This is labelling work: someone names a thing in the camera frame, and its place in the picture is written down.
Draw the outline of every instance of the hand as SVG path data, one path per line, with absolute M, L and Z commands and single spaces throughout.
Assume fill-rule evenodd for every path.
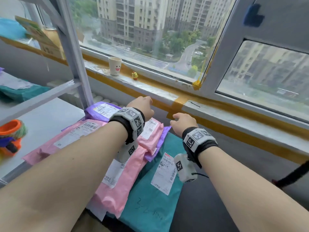
M 149 121 L 151 117 L 154 115 L 154 111 L 150 108 L 152 105 L 151 97 L 138 97 L 130 102 L 127 107 L 133 107 L 139 109 L 145 116 L 145 122 Z
M 174 130 L 174 132 L 178 136 L 182 136 L 182 133 L 185 131 L 185 129 L 190 127 L 196 127 L 198 128 L 198 125 L 196 123 L 196 119 L 191 117 L 188 114 L 184 113 L 176 113 L 173 115 L 175 119 L 178 119 L 178 121 L 171 120 L 171 126 Z

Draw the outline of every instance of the yellow tape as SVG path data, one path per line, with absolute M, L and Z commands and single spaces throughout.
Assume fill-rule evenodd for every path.
M 9 40 L 9 39 L 3 38 L 3 37 L 0 37 L 0 39 L 2 39 L 5 43 L 10 44 L 12 46 L 15 46 L 17 48 L 25 49 L 25 50 L 31 51 L 33 53 L 36 53 L 38 55 L 43 55 L 46 58 L 50 58 L 52 60 L 55 60 L 57 62 L 60 62 L 62 64 L 67 65 L 66 60 L 62 60 L 62 59 L 59 59 L 57 57 L 53 57 L 52 55 L 46 54 L 45 52 L 43 52 L 39 49 L 33 48 L 31 46 L 25 45 L 25 44 L 20 43 L 20 42 Z M 85 60 L 94 62 L 94 63 L 96 63 L 100 66 L 108 67 L 108 63 L 103 61 L 103 60 L 99 60 L 97 58 L 94 58 L 94 57 L 91 57 L 91 56 L 85 55 L 85 54 L 83 54 L 83 57 L 84 57 Z M 120 84 L 116 81 L 113 81 L 112 79 L 109 79 L 107 77 L 104 77 L 104 76 L 102 76 L 98 73 L 94 73 L 90 70 L 86 70 L 86 71 L 87 71 L 88 76 L 90 76 L 90 77 L 92 77 L 92 78 L 94 78 L 98 81 L 101 81 L 102 83 L 105 83 L 105 84 L 107 84 L 107 85 L 109 85 L 109 86 L 111 86 L 111 87 L 113 87 L 117 90 L 120 90 L 120 91 L 122 91 L 122 92 L 124 92 L 124 93 L 126 93 L 130 96 L 133 96 L 135 98 L 137 98 L 139 96 L 145 96 L 143 93 L 137 92 L 134 89 L 128 88 L 125 85 L 122 85 L 122 84 Z M 122 66 L 122 74 L 124 74 L 125 76 L 131 77 L 132 71 L 133 70 L 130 69 L 129 67 L 127 67 L 125 65 Z M 271 117 L 268 117 L 268 116 L 261 115 L 259 113 L 255 113 L 255 112 L 240 108 L 238 106 L 234 106 L 234 105 L 231 105 L 231 104 L 227 104 L 227 103 L 223 103 L 223 102 L 214 101 L 214 100 L 206 99 L 206 98 L 203 98 L 203 97 L 199 97 L 199 96 L 193 95 L 191 93 L 184 92 L 184 91 L 181 91 L 179 89 L 176 89 L 174 87 L 164 85 L 163 83 L 154 81 L 154 80 L 149 79 L 149 78 L 147 78 L 143 75 L 139 75 L 138 80 L 145 83 L 145 84 L 152 85 L 156 88 L 163 89 L 165 91 L 168 91 L 170 93 L 173 93 L 173 94 L 179 96 L 173 102 L 173 104 L 171 106 L 169 106 L 169 105 L 167 105 L 167 104 L 165 104 L 161 101 L 158 101 L 156 99 L 153 99 L 153 105 L 155 107 L 168 112 L 168 115 L 167 115 L 168 119 L 173 119 L 173 117 L 172 117 L 173 114 L 178 113 L 178 112 L 182 112 L 183 105 L 188 100 L 192 100 L 192 101 L 196 101 L 198 103 L 204 104 L 204 105 L 213 106 L 213 107 L 222 109 L 224 111 L 228 111 L 228 112 L 237 114 L 237 115 L 245 117 L 247 119 L 251 119 L 251 120 L 258 121 L 258 122 L 264 123 L 266 125 L 269 125 L 269 126 L 272 126 L 272 127 L 275 127 L 275 128 L 279 128 L 281 130 L 289 132 L 293 135 L 300 136 L 300 137 L 307 139 L 307 140 L 309 138 L 309 130 L 307 130 L 307 129 L 302 129 L 302 128 L 299 128 L 297 126 L 279 121 L 277 119 L 274 119 L 274 118 L 271 118 Z M 288 148 L 280 147 L 276 144 L 269 143 L 265 140 L 261 140 L 259 138 L 256 138 L 256 137 L 253 137 L 253 136 L 248 135 L 246 133 L 240 132 L 238 130 L 223 126 L 221 124 L 217 124 L 215 122 L 208 121 L 204 118 L 194 116 L 192 114 L 190 114 L 190 115 L 192 117 L 194 117 L 199 124 L 209 128 L 209 129 L 212 129 L 215 132 L 222 133 L 222 134 L 229 136 L 233 139 L 236 139 L 236 140 L 239 140 L 241 142 L 247 143 L 249 145 L 258 147 L 262 150 L 271 152 L 274 155 L 280 156 L 280 157 L 285 158 L 287 160 L 291 160 L 291 161 L 298 163 L 298 164 L 302 164 L 305 161 L 309 160 L 308 156 L 305 156 L 305 155 L 299 154 L 297 152 L 291 151 Z

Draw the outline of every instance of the forearm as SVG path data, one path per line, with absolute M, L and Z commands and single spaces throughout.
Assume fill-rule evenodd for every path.
M 127 137 L 122 124 L 110 122 L 33 166 L 0 191 L 6 211 L 0 220 L 13 223 L 18 216 L 11 205 L 16 205 L 19 218 L 27 212 L 28 222 L 64 217 L 65 225 L 55 226 L 73 226 Z
M 308 230 L 306 209 L 220 148 L 198 158 L 241 232 Z

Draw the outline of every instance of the cup with smiley face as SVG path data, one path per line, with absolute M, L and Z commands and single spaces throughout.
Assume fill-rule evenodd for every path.
M 122 59 L 117 58 L 117 57 L 109 57 L 108 62 L 109 62 L 109 70 L 111 72 L 111 75 L 118 76 L 120 74 L 120 67 L 121 67 Z

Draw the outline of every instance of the small yellow figurine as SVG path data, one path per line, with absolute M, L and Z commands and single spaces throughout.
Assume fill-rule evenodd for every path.
M 137 80 L 137 78 L 138 78 L 137 73 L 136 73 L 136 72 L 133 72 L 133 73 L 132 73 L 132 77 L 133 77 L 133 80 Z

